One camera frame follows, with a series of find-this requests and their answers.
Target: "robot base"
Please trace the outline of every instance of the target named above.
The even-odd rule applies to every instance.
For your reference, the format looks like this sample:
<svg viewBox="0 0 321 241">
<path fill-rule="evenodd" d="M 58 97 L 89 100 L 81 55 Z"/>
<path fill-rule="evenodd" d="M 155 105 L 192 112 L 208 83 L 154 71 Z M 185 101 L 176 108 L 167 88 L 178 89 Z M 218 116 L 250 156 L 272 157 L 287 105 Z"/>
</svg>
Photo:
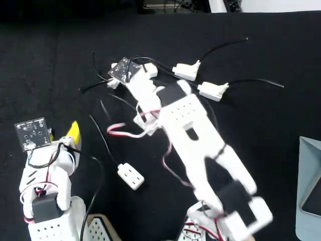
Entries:
<svg viewBox="0 0 321 241">
<path fill-rule="evenodd" d="M 71 197 L 71 207 L 52 220 L 31 223 L 28 226 L 32 241 L 79 241 L 81 224 L 86 213 L 84 201 L 77 196 Z M 88 227 L 84 230 L 83 241 L 90 241 Z"/>
</svg>

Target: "white robotic arm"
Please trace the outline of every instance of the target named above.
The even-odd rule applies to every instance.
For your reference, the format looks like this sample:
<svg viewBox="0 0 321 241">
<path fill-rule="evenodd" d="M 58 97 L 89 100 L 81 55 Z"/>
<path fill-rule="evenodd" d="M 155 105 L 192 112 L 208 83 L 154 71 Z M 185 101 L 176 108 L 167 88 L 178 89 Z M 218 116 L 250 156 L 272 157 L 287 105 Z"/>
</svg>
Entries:
<svg viewBox="0 0 321 241">
<path fill-rule="evenodd" d="M 126 62 L 126 59 L 123 58 L 119 66 L 116 65 L 109 72 L 114 81 L 117 80 L 114 72 L 117 70 L 121 73 L 122 62 Z M 188 210 L 188 216 L 193 222 L 207 227 L 213 233 L 218 233 L 219 227 L 223 240 L 228 237 L 235 241 L 247 239 L 270 223 L 272 214 L 265 201 L 261 197 L 252 197 L 257 189 L 253 178 L 234 150 L 223 141 L 189 84 L 179 80 L 176 86 L 163 87 L 158 92 L 149 79 L 150 73 L 145 73 L 142 68 L 130 75 L 129 81 L 125 78 L 119 78 L 118 81 L 127 87 L 142 111 L 148 113 L 159 110 L 158 118 L 150 113 L 145 115 L 146 121 L 143 121 L 141 115 L 137 114 L 134 122 L 144 130 L 149 130 L 149 135 L 157 128 L 164 129 L 185 165 L 195 196 L 211 209 L 206 214 L 199 210 L 199 204 L 192 206 Z M 193 138 L 189 135 L 190 131 L 194 133 Z M 233 185 L 220 193 L 220 197 L 208 182 L 205 165 L 207 158 L 224 167 L 234 180 Z M 235 205 L 226 200 L 228 197 L 244 203 L 242 206 Z M 215 223 L 213 219 L 218 216 L 220 219 Z"/>
<path fill-rule="evenodd" d="M 32 241 L 79 241 L 86 206 L 71 197 L 71 176 L 79 164 L 81 136 L 77 122 L 65 137 L 50 141 L 44 118 L 16 124 L 22 148 L 28 152 L 19 190 Z M 85 226 L 83 240 L 88 241 Z"/>
</svg>

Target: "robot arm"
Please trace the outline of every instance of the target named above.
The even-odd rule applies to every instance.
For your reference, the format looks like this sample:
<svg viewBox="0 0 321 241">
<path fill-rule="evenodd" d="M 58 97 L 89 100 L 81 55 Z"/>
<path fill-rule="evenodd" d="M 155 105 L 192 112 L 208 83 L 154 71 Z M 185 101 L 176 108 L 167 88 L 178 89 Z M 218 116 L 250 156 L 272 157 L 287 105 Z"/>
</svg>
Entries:
<svg viewBox="0 0 321 241">
<path fill-rule="evenodd" d="M 30 132 L 35 126 L 32 124 L 25 127 L 26 129 L 29 128 L 26 131 Z M 37 145 L 36 141 L 32 140 L 34 138 L 35 133 L 30 139 L 26 138 L 27 141 L 30 141 L 29 146 L 34 147 L 34 145 Z M 55 200 L 60 211 L 66 211 L 70 207 L 71 182 L 69 176 L 78 167 L 79 154 L 69 152 L 61 143 L 72 148 L 81 148 L 81 137 L 76 122 L 73 123 L 67 136 L 51 142 L 50 145 L 28 150 L 26 166 L 19 186 L 20 200 L 27 220 L 34 220 L 37 217 L 33 204 L 40 196 L 56 194 Z M 57 156 L 56 160 L 48 166 L 47 163 L 55 156 Z"/>
<path fill-rule="evenodd" d="M 124 78 L 119 82 L 127 87 L 143 112 L 159 109 L 158 119 L 150 114 L 143 122 L 137 114 L 134 122 L 149 130 L 150 123 L 157 121 L 157 127 L 150 129 L 148 134 L 152 135 L 156 128 L 164 129 L 185 165 L 195 196 L 210 208 L 205 213 L 197 204 L 188 210 L 188 216 L 213 233 L 218 233 L 219 227 L 224 240 L 228 237 L 235 241 L 247 239 L 270 223 L 272 214 L 265 201 L 261 197 L 252 197 L 257 189 L 253 178 L 234 150 L 223 141 L 199 99 L 192 94 L 189 84 L 179 80 L 157 91 L 149 76 L 140 69 L 129 82 Z M 212 159 L 230 173 L 233 178 L 231 185 L 223 190 L 212 189 L 207 178 L 206 159 Z M 213 219 L 221 215 L 215 223 Z"/>
</svg>

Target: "white wire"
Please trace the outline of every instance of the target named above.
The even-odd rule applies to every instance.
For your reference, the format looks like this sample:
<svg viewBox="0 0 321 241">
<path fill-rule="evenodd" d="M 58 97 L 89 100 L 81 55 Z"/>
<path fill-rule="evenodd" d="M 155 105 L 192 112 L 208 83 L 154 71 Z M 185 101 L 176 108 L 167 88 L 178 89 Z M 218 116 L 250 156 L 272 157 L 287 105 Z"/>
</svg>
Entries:
<svg viewBox="0 0 321 241">
<path fill-rule="evenodd" d="M 51 185 L 51 186 L 55 186 L 56 188 L 58 188 L 58 186 L 55 183 L 52 183 L 52 182 L 38 182 L 38 183 L 30 184 L 20 194 L 20 203 L 22 205 L 24 204 L 23 198 L 24 198 L 24 195 L 25 195 L 26 191 L 29 190 L 30 188 L 39 187 L 39 185 Z"/>
</svg>

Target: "black cable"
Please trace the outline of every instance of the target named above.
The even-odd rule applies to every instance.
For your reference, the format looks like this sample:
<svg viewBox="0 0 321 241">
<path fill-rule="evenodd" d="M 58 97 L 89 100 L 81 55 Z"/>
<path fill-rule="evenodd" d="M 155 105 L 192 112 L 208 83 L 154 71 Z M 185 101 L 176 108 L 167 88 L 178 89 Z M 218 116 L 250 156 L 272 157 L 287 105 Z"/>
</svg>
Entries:
<svg viewBox="0 0 321 241">
<path fill-rule="evenodd" d="M 224 44 L 220 44 L 218 46 L 215 46 L 214 48 L 210 49 L 209 51 L 207 51 L 205 54 L 203 54 L 200 58 L 199 58 L 199 61 L 202 62 L 202 60 L 204 60 L 209 54 L 211 54 L 212 52 L 218 50 L 218 49 L 221 49 L 223 47 L 226 47 L 226 46 L 229 46 L 229 45 L 232 45 L 232 44 L 238 44 L 238 43 L 242 43 L 242 42 L 245 42 L 247 41 L 249 38 L 246 37 L 244 39 L 241 39 L 241 40 L 234 40 L 234 41 L 230 41 L 230 42 L 226 42 Z"/>
<path fill-rule="evenodd" d="M 187 81 L 190 85 L 192 85 L 192 86 L 194 86 L 194 87 L 197 87 L 197 86 L 198 86 L 197 84 L 193 83 L 192 81 L 190 81 L 190 80 L 188 80 L 188 79 L 185 79 L 185 78 L 183 78 L 183 77 L 179 77 L 179 76 L 175 75 L 169 67 L 167 67 L 166 65 L 160 63 L 159 61 L 154 60 L 154 59 L 149 58 L 149 57 L 134 57 L 134 58 L 131 58 L 131 59 L 129 60 L 128 65 L 127 65 L 127 67 L 126 67 L 126 80 L 127 80 L 127 82 L 130 81 L 130 78 L 128 77 L 128 71 L 129 71 L 129 65 L 130 65 L 130 63 L 132 62 L 132 60 L 139 60 L 139 59 L 149 60 L 150 62 L 152 62 L 153 64 L 155 64 L 155 65 L 156 65 L 160 70 L 162 70 L 163 72 L 165 72 L 165 73 L 167 73 L 167 74 L 169 74 L 169 75 L 171 75 L 171 76 L 173 76 L 173 77 L 175 77 L 175 78 L 177 78 L 177 79 L 183 79 L 183 80 Z"/>
<path fill-rule="evenodd" d="M 92 51 L 92 65 L 93 65 L 94 70 L 95 70 L 95 72 L 96 72 L 96 74 L 97 74 L 97 76 L 98 76 L 99 78 L 101 78 L 102 80 L 108 81 L 108 82 L 110 81 L 110 80 L 102 77 L 102 76 L 99 74 L 99 72 L 98 72 L 98 70 L 97 70 L 97 68 L 96 68 L 95 51 Z"/>
<path fill-rule="evenodd" d="M 35 168 L 35 169 L 41 169 L 41 168 L 49 167 L 51 164 L 53 164 L 57 160 L 57 158 L 58 158 L 58 156 L 60 154 L 60 148 L 61 148 L 62 145 L 63 145 L 62 142 L 58 144 L 57 150 L 56 150 L 56 154 L 53 157 L 50 158 L 50 160 L 49 160 L 49 162 L 47 164 L 44 164 L 44 165 L 33 165 L 33 164 L 30 163 L 30 159 L 31 158 L 28 158 L 28 165 L 30 167 L 32 167 L 32 168 Z"/>
<path fill-rule="evenodd" d="M 98 125 L 97 121 L 95 120 L 95 118 L 94 118 L 91 114 L 89 115 L 89 117 L 91 118 L 92 122 L 94 122 L 95 126 L 97 127 L 97 129 L 98 129 L 98 131 L 99 131 L 99 134 L 100 134 L 101 138 L 104 140 L 105 147 L 106 147 L 106 149 L 107 149 L 107 152 L 108 152 L 111 160 L 118 166 L 120 163 L 119 163 L 118 161 L 116 161 L 116 159 L 113 157 L 113 155 L 112 155 L 112 153 L 111 153 L 111 151 L 110 151 L 110 149 L 109 149 L 109 146 L 108 146 L 108 144 L 107 144 L 107 141 L 106 141 L 106 139 L 104 138 L 104 135 L 102 134 L 102 132 L 101 132 L 101 130 L 100 130 L 100 128 L 99 128 L 99 125 Z"/>
<path fill-rule="evenodd" d="M 108 121 L 111 121 L 111 116 L 110 116 L 109 112 L 106 110 L 105 105 L 102 102 L 102 100 L 100 100 L 100 105 L 101 105 L 101 108 L 102 108 L 103 112 L 105 113 Z"/>
<path fill-rule="evenodd" d="M 89 212 L 90 212 L 90 210 L 92 209 L 92 206 L 93 206 L 93 204 L 94 204 L 94 202 L 95 202 L 95 200 L 96 200 L 96 198 L 97 198 L 97 195 L 98 195 L 98 193 L 100 192 L 100 190 L 101 190 L 101 188 L 102 188 L 102 186 L 103 186 L 103 184 L 104 184 L 104 180 L 105 180 L 105 168 L 104 168 L 102 162 L 101 162 L 100 160 L 98 160 L 97 158 L 92 157 L 92 156 L 90 156 L 90 155 L 88 155 L 88 154 L 86 154 L 86 153 L 84 153 L 84 152 L 81 152 L 81 151 L 79 151 L 79 150 L 77 150 L 77 149 L 74 149 L 74 148 L 72 148 L 72 147 L 69 147 L 69 146 L 65 146 L 65 147 L 66 147 L 68 150 L 70 150 L 70 151 L 79 153 L 79 154 L 87 157 L 88 159 L 92 159 L 92 160 L 96 161 L 96 162 L 98 163 L 99 167 L 100 167 L 100 182 L 99 182 L 99 185 L 98 185 L 98 187 L 97 187 L 97 189 L 96 189 L 96 191 L 95 191 L 95 193 L 94 193 L 94 195 L 93 195 L 93 197 L 92 197 L 92 199 L 91 199 L 91 202 L 90 202 L 90 204 L 89 204 L 89 206 L 88 206 L 87 212 L 86 212 L 86 214 L 85 214 L 84 220 L 83 220 L 82 225 L 81 225 L 80 241 L 83 241 L 83 239 L 84 239 L 84 230 L 85 230 L 85 226 L 86 226 L 86 222 L 87 222 L 87 218 L 88 218 Z"/>
<path fill-rule="evenodd" d="M 264 83 L 267 83 L 267 84 L 275 85 L 275 86 L 280 87 L 280 88 L 284 88 L 283 84 L 279 84 L 279 83 L 276 83 L 274 81 L 267 80 L 267 79 L 238 79 L 238 80 L 230 81 L 228 84 L 229 85 L 233 85 L 233 84 L 244 83 L 244 82 L 264 82 Z"/>
<path fill-rule="evenodd" d="M 93 87 L 99 86 L 101 84 L 106 84 L 108 82 L 110 82 L 110 81 L 103 80 L 103 81 L 100 81 L 100 82 L 95 83 L 95 84 L 90 84 L 90 85 L 87 85 L 87 86 L 84 86 L 84 87 L 80 87 L 78 90 L 83 94 L 86 91 L 92 89 Z"/>
<path fill-rule="evenodd" d="M 116 99 L 119 99 L 120 101 L 122 101 L 123 103 L 127 104 L 130 108 L 132 108 L 135 112 L 136 112 L 136 108 L 130 104 L 127 100 L 124 100 L 123 98 L 118 97 L 117 95 L 111 94 L 111 93 L 106 93 L 107 95 L 114 97 Z"/>
<path fill-rule="evenodd" d="M 84 86 L 84 87 L 79 88 L 78 90 L 79 90 L 81 93 L 85 93 L 86 91 L 88 91 L 88 90 L 90 90 L 90 89 L 92 89 L 92 88 L 94 88 L 94 87 L 96 87 L 96 86 L 98 86 L 98 85 L 106 84 L 106 83 L 110 82 L 110 80 L 102 77 L 102 76 L 99 74 L 99 72 L 97 71 L 96 62 L 95 62 L 95 51 L 92 51 L 92 65 L 93 65 L 93 68 L 94 68 L 97 76 L 98 76 L 99 78 L 101 78 L 102 81 L 100 81 L 100 82 L 98 82 L 98 83 L 95 83 L 95 84 L 90 84 L 90 85 L 87 85 L 87 86 Z"/>
</svg>

